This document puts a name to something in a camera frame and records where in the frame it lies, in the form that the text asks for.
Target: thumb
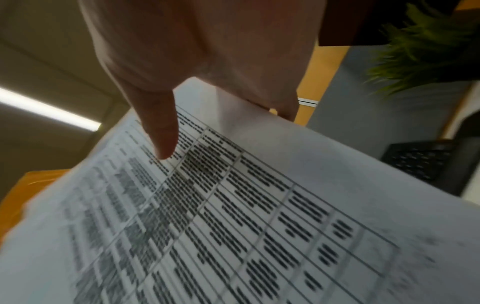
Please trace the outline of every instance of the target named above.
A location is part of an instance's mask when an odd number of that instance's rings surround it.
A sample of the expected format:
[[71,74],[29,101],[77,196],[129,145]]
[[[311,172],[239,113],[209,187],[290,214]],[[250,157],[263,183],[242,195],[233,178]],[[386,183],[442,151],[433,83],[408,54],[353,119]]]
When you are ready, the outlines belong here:
[[179,140],[179,121],[173,91],[150,92],[118,77],[115,80],[153,141],[156,156],[159,159],[172,156]]

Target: ceiling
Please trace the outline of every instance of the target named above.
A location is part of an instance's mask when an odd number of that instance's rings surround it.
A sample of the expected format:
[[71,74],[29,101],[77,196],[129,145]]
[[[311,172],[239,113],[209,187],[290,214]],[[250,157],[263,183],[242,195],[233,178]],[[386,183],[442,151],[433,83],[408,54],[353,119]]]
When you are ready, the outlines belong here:
[[77,0],[0,0],[0,87],[102,122],[89,132],[0,104],[0,200],[26,172],[74,167],[129,109]]

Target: ceiling light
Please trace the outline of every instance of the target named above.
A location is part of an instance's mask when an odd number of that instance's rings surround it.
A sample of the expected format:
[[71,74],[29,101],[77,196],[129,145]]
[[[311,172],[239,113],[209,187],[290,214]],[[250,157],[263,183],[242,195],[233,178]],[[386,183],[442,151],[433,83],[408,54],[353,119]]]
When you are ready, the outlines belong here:
[[99,129],[101,123],[80,115],[56,108],[33,98],[0,88],[0,103],[39,114],[90,131]]

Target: white paper sheet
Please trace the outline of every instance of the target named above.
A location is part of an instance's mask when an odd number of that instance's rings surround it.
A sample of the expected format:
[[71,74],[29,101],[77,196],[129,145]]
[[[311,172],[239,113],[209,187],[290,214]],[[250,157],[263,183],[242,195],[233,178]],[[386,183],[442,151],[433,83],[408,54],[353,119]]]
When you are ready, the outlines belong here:
[[173,157],[130,113],[29,204],[2,304],[478,302],[477,207],[199,80],[175,97]]

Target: gray wall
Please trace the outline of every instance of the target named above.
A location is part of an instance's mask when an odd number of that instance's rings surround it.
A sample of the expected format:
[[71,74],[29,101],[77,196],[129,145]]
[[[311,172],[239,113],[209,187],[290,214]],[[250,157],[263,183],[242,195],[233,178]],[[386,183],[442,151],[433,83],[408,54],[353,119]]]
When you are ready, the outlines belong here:
[[435,140],[469,83],[428,85],[391,97],[367,82],[379,46],[351,47],[307,127],[380,158],[391,143]]

